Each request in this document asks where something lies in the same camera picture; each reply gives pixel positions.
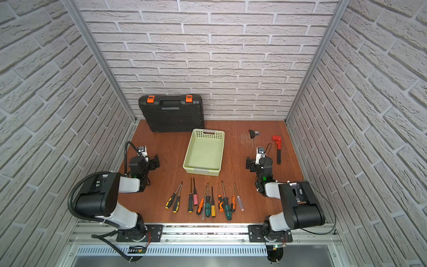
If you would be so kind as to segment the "red black screwdriver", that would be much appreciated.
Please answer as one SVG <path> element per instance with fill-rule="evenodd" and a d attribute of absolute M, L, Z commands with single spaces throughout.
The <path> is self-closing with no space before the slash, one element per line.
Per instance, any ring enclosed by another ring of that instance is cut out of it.
<path fill-rule="evenodd" d="M 235 194 L 235 188 L 233 188 L 232 198 L 231 198 L 231 204 L 230 204 L 231 211 L 234 212 L 236 210 L 236 194 Z"/>

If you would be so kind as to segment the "clear handled screwdriver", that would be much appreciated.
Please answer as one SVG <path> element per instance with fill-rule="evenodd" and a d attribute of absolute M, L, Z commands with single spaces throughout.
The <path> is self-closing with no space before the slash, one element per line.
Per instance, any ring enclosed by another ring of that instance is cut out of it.
<path fill-rule="evenodd" d="M 240 197 L 240 195 L 238 193 L 236 184 L 234 184 L 234 191 L 236 193 L 236 198 L 237 198 L 237 201 L 238 201 L 239 209 L 240 209 L 241 212 L 243 212 L 244 211 L 244 205 L 243 205 L 242 199 L 241 199 L 241 197 Z"/>

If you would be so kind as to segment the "large green black screwdriver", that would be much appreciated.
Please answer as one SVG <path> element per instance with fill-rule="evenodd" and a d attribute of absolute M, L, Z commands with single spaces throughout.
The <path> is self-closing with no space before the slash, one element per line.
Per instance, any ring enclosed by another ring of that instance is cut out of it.
<path fill-rule="evenodd" d="M 229 205 L 229 199 L 226 197 L 226 193 L 225 193 L 225 188 L 224 188 L 224 183 L 223 183 L 223 181 L 221 182 L 221 184 L 222 184 L 222 189 L 223 189 L 223 193 L 224 193 L 224 198 L 223 198 L 223 206 L 224 206 L 224 212 L 225 212 L 225 216 L 226 216 L 226 219 L 228 220 L 228 221 L 231 221 L 232 220 L 232 211 L 231 211 L 231 208 L 230 208 L 230 205 Z"/>

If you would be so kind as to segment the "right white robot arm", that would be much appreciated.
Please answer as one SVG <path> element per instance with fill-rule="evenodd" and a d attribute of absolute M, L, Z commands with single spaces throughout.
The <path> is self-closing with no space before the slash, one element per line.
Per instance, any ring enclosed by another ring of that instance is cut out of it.
<path fill-rule="evenodd" d="M 278 182 L 272 174 L 273 160 L 268 157 L 246 159 L 246 168 L 256 173 L 257 191 L 281 201 L 282 212 L 266 217 L 263 230 L 279 233 L 325 224 L 325 214 L 308 181 Z"/>

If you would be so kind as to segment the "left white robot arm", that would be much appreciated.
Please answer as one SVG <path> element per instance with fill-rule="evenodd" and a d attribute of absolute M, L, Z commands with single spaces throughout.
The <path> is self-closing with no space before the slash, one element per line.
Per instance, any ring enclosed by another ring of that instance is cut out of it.
<path fill-rule="evenodd" d="M 142 239 L 146 227 L 140 214 L 118 201 L 119 194 L 144 192 L 150 184 L 148 174 L 160 167 L 159 157 L 136 156 L 130 161 L 129 176 L 119 172 L 96 172 L 83 178 L 68 197 L 69 212 L 82 220 L 107 223 L 130 239 Z"/>

